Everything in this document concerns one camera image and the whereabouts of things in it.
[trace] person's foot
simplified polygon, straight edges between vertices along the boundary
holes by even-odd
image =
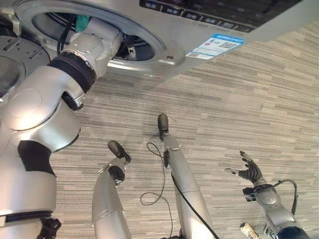
[[[260,239],[259,235],[248,223],[243,223],[240,225],[240,231],[249,239]]]

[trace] black cable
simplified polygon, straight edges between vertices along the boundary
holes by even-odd
[[[62,34],[60,36],[60,39],[59,39],[57,47],[56,47],[56,51],[57,51],[58,55],[63,50],[66,37],[68,36],[68,33],[69,33],[70,29],[71,29],[72,23],[75,20],[75,17],[76,17],[76,14],[70,14],[68,23],[66,24],[66,26],[64,28],[64,31],[62,32]]]
[[[190,202],[187,200],[187,198],[184,196],[184,194],[181,192],[181,190],[179,189],[177,182],[174,178],[174,176],[171,174],[171,178],[173,179],[174,185],[177,188],[177,190],[179,191],[180,195],[183,197],[183,199],[185,200],[185,202],[188,204],[188,206],[191,208],[191,210],[196,214],[196,216],[201,220],[201,222],[207,227],[207,229],[213,234],[213,236],[216,239],[220,239],[218,237],[218,235],[214,232],[214,230],[208,225],[208,223],[200,216],[200,214],[195,210],[195,208],[193,208],[193,206],[190,204]]]
[[[154,152],[153,150],[151,150],[150,147],[149,147],[149,145],[154,146],[158,153],[156,153],[156,152]],[[165,170],[164,170],[163,156],[161,155],[159,148],[158,148],[155,144],[153,144],[153,143],[151,143],[151,142],[148,142],[148,143],[146,144],[146,147],[148,148],[148,150],[149,150],[151,153],[153,153],[153,154],[155,154],[155,155],[157,155],[157,156],[160,157],[160,159],[161,159],[161,165],[162,165],[162,170],[163,170],[164,182],[163,182],[163,186],[162,186],[162,188],[161,188],[160,194],[153,193],[153,192],[143,193],[143,194],[141,195],[141,197],[140,197],[140,201],[141,201],[141,204],[142,204],[143,206],[153,205],[153,204],[155,204],[160,198],[162,198],[162,199],[167,203],[168,210],[169,210],[169,216],[170,216],[170,224],[171,224],[170,234],[169,234],[169,237],[168,237],[168,238],[170,238],[170,237],[171,237],[171,234],[172,234],[172,232],[173,232],[173,218],[171,217],[171,211],[170,211],[169,202],[166,200],[166,198],[162,197],[162,194],[163,194],[163,191],[164,191],[164,187],[165,187],[165,183],[166,183],[166,181],[165,181]],[[157,198],[154,202],[151,202],[151,203],[148,203],[148,204],[147,204],[147,203],[144,203],[144,202],[143,202],[143,197],[144,197],[145,195],[147,195],[147,194],[156,195],[158,198]]]
[[[116,53],[116,56],[125,58],[128,55],[128,52],[126,55],[122,55],[122,53],[124,53],[125,50],[127,51],[126,45],[128,44],[128,40],[129,40],[128,36],[129,35],[126,35],[123,33],[123,40],[124,41],[121,43],[120,48],[119,48],[118,52]]]
[[[278,185],[285,183],[285,182],[289,182],[292,183],[294,188],[295,188],[295,193],[294,193],[294,202],[293,202],[293,206],[291,208],[291,213],[294,215],[296,213],[296,208],[297,208],[297,198],[298,198],[298,194],[297,194],[297,183],[294,180],[291,179],[285,179],[285,180],[279,180],[278,183],[276,183],[274,185],[274,187],[277,187]]]

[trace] striped gray carpet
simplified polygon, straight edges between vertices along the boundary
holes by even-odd
[[[214,229],[222,239],[243,239],[242,222],[261,232],[264,218],[257,203],[242,194],[248,181],[228,175],[243,169],[239,150],[249,153],[270,183],[290,178],[299,186],[297,219],[319,238],[319,22],[267,43],[254,42],[195,69],[160,82],[108,75],[87,94],[79,139],[54,154],[57,209],[63,225],[58,238],[94,238],[91,200],[97,171],[113,158],[107,142],[115,139],[132,156],[126,180],[118,188],[134,239],[169,235],[163,200],[140,204],[146,191],[159,192],[160,159],[146,149],[161,146],[157,116],[169,116],[171,132],[201,186]],[[167,170],[164,196],[170,202],[173,234],[179,221],[173,183]],[[289,209],[293,187],[278,192]]]

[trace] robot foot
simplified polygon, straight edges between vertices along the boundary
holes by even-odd
[[[159,137],[164,141],[164,133],[168,132],[168,118],[165,114],[160,114],[158,117]]]
[[[115,140],[109,141],[108,143],[109,150],[114,153],[117,158],[126,158],[125,164],[130,163],[131,157],[125,152],[123,147],[117,143]]]

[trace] blue label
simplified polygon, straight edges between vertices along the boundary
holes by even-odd
[[[242,38],[234,37],[234,36],[226,36],[226,35],[223,35],[223,34],[215,34],[212,37],[217,38],[217,39],[221,39],[221,40],[225,40],[225,41],[237,42],[237,43],[240,43],[240,44],[244,43],[244,40]]]

